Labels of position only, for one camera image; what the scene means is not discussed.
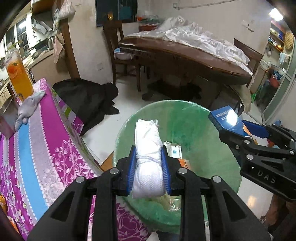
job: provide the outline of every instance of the chair leg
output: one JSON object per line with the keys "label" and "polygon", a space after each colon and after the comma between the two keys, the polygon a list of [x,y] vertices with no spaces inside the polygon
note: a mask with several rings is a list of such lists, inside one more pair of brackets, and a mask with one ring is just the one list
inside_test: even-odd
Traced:
{"label": "chair leg", "polygon": [[113,72],[113,85],[116,85],[116,65],[112,64],[112,72]]}
{"label": "chair leg", "polygon": [[239,111],[237,113],[237,116],[240,116],[243,113],[243,111],[244,111],[244,105],[242,104],[242,106],[239,107]]}
{"label": "chair leg", "polygon": [[141,66],[139,64],[136,65],[136,77],[137,77],[137,88],[138,91],[141,91]]}
{"label": "chair leg", "polygon": [[235,105],[235,107],[233,108],[233,110],[235,111],[237,109],[237,107],[240,108],[241,103],[242,103],[241,101],[238,101],[237,104]]}
{"label": "chair leg", "polygon": [[149,80],[150,79],[150,67],[147,67],[146,75],[147,75],[147,79]]}
{"label": "chair leg", "polygon": [[127,64],[125,64],[124,65],[124,76],[127,76],[128,75],[128,65]]}

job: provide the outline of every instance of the round basket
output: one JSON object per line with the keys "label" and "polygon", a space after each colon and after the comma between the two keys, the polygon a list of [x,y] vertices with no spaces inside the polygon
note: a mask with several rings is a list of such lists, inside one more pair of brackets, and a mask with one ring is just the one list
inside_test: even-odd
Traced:
{"label": "round basket", "polygon": [[285,48],[290,51],[293,48],[294,36],[291,32],[288,32],[285,37]]}

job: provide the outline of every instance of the pot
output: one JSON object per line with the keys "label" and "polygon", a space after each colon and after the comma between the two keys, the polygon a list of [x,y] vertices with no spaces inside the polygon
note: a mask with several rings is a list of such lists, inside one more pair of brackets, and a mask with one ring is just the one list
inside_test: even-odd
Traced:
{"label": "pot", "polygon": [[6,139],[9,139],[15,133],[18,108],[19,104],[14,95],[11,95],[0,108],[0,132]]}

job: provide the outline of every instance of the shelf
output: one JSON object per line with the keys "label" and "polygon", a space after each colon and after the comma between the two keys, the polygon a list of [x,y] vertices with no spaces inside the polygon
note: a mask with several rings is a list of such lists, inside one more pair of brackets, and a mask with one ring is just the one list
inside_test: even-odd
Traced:
{"label": "shelf", "polygon": [[54,0],[33,0],[31,5],[31,13],[38,14],[52,9]]}
{"label": "shelf", "polygon": [[276,40],[279,40],[281,43],[285,44],[284,41],[282,41],[278,36],[276,36],[274,33],[270,32],[270,34],[272,35],[273,38],[275,38]]}
{"label": "shelf", "polygon": [[272,47],[274,47],[276,50],[278,50],[279,52],[283,52],[282,50],[280,50],[277,46],[274,46],[272,43],[270,43],[269,41],[268,41],[268,43],[272,46]]}

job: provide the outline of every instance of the kettle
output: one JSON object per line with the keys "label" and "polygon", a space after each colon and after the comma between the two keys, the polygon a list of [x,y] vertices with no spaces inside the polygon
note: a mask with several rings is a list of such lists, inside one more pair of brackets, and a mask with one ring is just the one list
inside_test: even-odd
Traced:
{"label": "kettle", "polygon": [[54,36],[48,38],[48,48],[52,50],[54,48]]}

